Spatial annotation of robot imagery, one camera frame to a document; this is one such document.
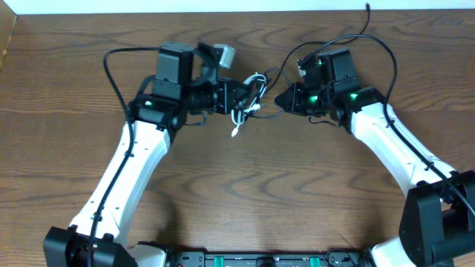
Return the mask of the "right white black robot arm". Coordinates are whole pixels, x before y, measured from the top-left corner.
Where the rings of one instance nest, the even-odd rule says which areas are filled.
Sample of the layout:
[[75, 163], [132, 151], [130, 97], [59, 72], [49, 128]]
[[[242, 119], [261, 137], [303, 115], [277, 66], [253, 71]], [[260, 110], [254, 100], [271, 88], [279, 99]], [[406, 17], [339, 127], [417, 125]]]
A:
[[330, 115], [378, 157], [405, 196], [397, 237], [370, 248], [360, 264], [452, 266], [473, 252], [474, 172], [458, 172], [432, 154], [375, 87], [362, 87], [348, 49], [297, 64], [302, 82], [276, 96], [276, 105], [308, 118]]

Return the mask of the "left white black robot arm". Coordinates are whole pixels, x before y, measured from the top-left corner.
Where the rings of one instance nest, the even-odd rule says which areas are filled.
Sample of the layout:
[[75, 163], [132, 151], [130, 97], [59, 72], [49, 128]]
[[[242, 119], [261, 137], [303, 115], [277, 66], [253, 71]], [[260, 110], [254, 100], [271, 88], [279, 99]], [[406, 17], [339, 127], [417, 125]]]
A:
[[49, 266], [170, 266], [167, 251], [145, 242], [128, 247], [128, 232], [145, 187], [188, 115], [233, 114], [249, 86], [220, 77], [235, 50], [227, 44], [156, 48], [157, 70], [130, 102], [117, 149], [96, 189], [68, 228], [53, 227], [43, 249]]

